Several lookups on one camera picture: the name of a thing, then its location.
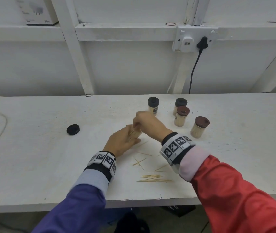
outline electrical outlet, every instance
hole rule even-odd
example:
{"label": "electrical outlet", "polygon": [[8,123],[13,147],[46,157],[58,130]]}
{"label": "electrical outlet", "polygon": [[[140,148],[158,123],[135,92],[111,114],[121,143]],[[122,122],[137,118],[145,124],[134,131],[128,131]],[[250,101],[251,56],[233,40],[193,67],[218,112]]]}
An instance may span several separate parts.
{"label": "electrical outlet", "polygon": [[198,52],[196,45],[202,37],[207,37],[208,48],[219,38],[218,28],[192,25],[178,25],[177,34],[172,44],[173,51]]}

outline white wall panel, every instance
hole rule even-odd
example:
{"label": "white wall panel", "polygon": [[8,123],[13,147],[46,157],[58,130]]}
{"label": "white wall panel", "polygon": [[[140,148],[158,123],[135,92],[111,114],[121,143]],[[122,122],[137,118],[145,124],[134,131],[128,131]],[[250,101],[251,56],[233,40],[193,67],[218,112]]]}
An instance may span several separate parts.
{"label": "white wall panel", "polygon": [[188,0],[74,0],[84,23],[182,23]]}
{"label": "white wall panel", "polygon": [[0,25],[26,25],[14,0],[0,0]]}
{"label": "white wall panel", "polygon": [[173,76],[172,42],[84,42],[98,94],[165,94]]}
{"label": "white wall panel", "polygon": [[210,0],[205,24],[276,22],[276,0]]}
{"label": "white wall panel", "polygon": [[83,94],[65,42],[0,42],[1,96]]}
{"label": "white wall panel", "polygon": [[[191,93],[247,93],[276,56],[276,41],[216,41],[203,51]],[[190,75],[183,94],[190,86]]]}

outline light blue cuff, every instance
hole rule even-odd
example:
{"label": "light blue cuff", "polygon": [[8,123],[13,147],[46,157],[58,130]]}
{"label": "light blue cuff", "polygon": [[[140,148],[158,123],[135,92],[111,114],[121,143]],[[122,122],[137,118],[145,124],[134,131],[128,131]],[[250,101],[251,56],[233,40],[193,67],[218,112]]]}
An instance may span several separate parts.
{"label": "light blue cuff", "polygon": [[92,185],[101,190],[103,195],[106,196],[109,181],[102,172],[94,169],[86,169],[84,172],[82,172],[70,190],[80,184]]}

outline blue sleeve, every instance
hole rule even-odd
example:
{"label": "blue sleeve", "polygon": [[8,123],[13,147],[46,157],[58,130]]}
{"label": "blue sleeve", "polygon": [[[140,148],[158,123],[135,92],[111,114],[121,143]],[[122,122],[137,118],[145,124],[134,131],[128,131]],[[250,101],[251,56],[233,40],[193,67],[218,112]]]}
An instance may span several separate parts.
{"label": "blue sleeve", "polygon": [[32,233],[99,232],[108,183],[101,172],[86,169],[66,198],[41,220]]}

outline pink cuff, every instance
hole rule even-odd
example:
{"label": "pink cuff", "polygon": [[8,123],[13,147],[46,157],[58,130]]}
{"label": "pink cuff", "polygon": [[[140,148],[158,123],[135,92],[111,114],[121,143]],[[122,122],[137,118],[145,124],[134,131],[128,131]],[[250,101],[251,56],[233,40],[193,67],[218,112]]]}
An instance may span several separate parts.
{"label": "pink cuff", "polygon": [[191,181],[195,173],[210,155],[206,150],[200,146],[194,146],[183,157],[180,163],[179,175],[186,181]]}

